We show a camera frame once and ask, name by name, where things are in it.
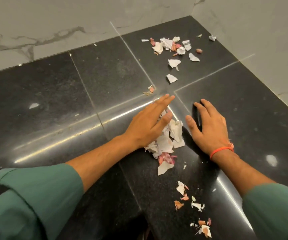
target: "white marble wall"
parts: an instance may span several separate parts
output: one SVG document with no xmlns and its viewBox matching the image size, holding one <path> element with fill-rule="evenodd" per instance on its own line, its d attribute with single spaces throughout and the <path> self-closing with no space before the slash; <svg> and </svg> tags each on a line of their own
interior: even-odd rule
<svg viewBox="0 0 288 240">
<path fill-rule="evenodd" d="M 0 0 L 0 70 L 190 15 L 195 0 Z"/>
<path fill-rule="evenodd" d="M 288 105 L 288 0 L 196 0 L 192 16 Z"/>
</svg>

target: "black tile floor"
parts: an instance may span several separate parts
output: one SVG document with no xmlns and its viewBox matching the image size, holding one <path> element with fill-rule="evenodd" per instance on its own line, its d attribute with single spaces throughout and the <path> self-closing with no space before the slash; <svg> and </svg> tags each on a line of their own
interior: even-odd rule
<svg viewBox="0 0 288 240">
<path fill-rule="evenodd" d="M 189 39 L 193 52 L 203 49 L 201 62 L 177 56 L 177 72 L 168 66 L 172 52 L 156 56 L 141 41 L 174 36 Z M 241 158 L 288 186 L 288 107 L 208 36 L 188 16 L 0 71 L 0 168 L 69 161 L 123 133 L 147 103 L 170 93 L 170 109 L 182 121 L 194 101 L 210 100 L 226 117 Z M 169 84 L 167 74 L 178 81 Z M 147 97 L 142 92 L 151 84 L 156 91 Z M 143 149 L 122 159 L 84 195 L 58 239 L 102 239 L 140 214 L 159 240 L 202 239 L 189 224 L 208 217 L 212 239 L 256 239 L 233 185 L 185 129 L 183 137 L 174 169 L 162 176 Z M 189 203 L 175 212 L 178 180 L 205 203 L 203 212 Z"/>
</svg>

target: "forearm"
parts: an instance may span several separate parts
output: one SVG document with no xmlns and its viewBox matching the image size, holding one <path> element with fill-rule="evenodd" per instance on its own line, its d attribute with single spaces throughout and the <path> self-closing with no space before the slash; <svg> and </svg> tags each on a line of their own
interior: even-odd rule
<svg viewBox="0 0 288 240">
<path fill-rule="evenodd" d="M 67 162 L 82 178 L 86 192 L 108 169 L 136 148 L 127 138 L 117 136 L 106 144 Z"/>
<path fill-rule="evenodd" d="M 241 196 L 256 185 L 275 183 L 230 150 L 219 151 L 212 159 L 231 180 Z"/>
</svg>

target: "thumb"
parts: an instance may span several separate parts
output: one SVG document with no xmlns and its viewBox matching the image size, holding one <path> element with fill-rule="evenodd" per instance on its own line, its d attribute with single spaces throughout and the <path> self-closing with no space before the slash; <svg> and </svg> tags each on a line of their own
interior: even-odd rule
<svg viewBox="0 0 288 240">
<path fill-rule="evenodd" d="M 196 139 L 196 137 L 201 136 L 202 133 L 198 129 L 198 126 L 196 125 L 195 120 L 190 115 L 187 115 L 185 119 L 186 119 L 186 124 L 188 125 L 188 128 L 192 134 L 193 139 Z"/>
<path fill-rule="evenodd" d="M 158 134 L 162 133 L 162 130 L 165 128 L 166 125 L 168 125 L 172 117 L 173 117 L 173 114 L 170 111 L 162 116 L 160 121 L 158 121 L 158 123 L 153 127 L 157 131 Z"/>
</svg>

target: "bracelet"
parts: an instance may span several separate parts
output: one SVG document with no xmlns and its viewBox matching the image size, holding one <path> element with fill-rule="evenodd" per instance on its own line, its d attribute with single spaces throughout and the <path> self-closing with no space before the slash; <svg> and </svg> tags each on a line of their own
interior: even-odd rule
<svg viewBox="0 0 288 240">
<path fill-rule="evenodd" d="M 210 154 L 210 159 L 212 160 L 212 157 L 214 156 L 215 153 L 221 151 L 221 150 L 226 150 L 226 149 L 229 149 L 231 150 L 232 152 L 234 152 L 234 149 L 232 147 L 228 147 L 228 146 L 224 146 L 224 147 L 220 147 L 216 150 L 214 150 L 211 154 Z"/>
</svg>

